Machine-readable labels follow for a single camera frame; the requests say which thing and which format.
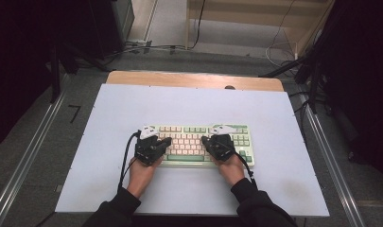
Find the black jacket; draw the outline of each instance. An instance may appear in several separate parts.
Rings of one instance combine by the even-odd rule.
[[[231,191],[240,205],[239,217],[250,226],[297,226],[282,208],[275,205],[265,191],[258,191],[248,179],[236,183]],[[111,201],[104,201],[84,223],[83,227],[131,226],[131,216],[141,202],[124,188]]]

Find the green keycap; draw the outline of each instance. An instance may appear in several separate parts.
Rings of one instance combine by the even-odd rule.
[[[167,155],[168,161],[203,162],[203,156],[199,155]]]

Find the white board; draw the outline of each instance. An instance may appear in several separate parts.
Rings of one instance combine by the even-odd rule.
[[[329,216],[286,93],[112,84],[101,86],[56,211],[94,212],[111,200],[142,126],[220,123],[249,125],[254,176],[273,202],[295,217]],[[136,213],[154,215],[235,216],[238,206],[216,168],[159,167],[141,201]]]

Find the keyboard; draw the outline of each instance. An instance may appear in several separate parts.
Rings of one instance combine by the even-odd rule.
[[[179,126],[179,125],[150,125],[159,131],[159,139],[171,137],[171,146],[166,149],[161,166],[178,167],[212,167],[209,153],[200,138],[210,137],[209,131],[214,126]],[[227,125],[236,129],[231,133],[235,143],[235,151],[239,153],[248,166],[254,165],[250,129],[246,125]]]

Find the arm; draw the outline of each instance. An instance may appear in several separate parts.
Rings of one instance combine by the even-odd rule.
[[[152,180],[156,167],[162,159],[152,166],[145,166],[135,160],[130,167],[130,180],[127,189],[121,188],[111,201],[104,201],[82,225],[83,227],[96,226],[131,226],[131,217],[141,204],[139,198],[144,194]]]
[[[241,161],[233,155],[226,162],[214,160],[220,174],[232,187],[240,205],[237,213],[250,226],[297,226],[286,211],[274,204],[265,191],[259,191],[245,178]]]

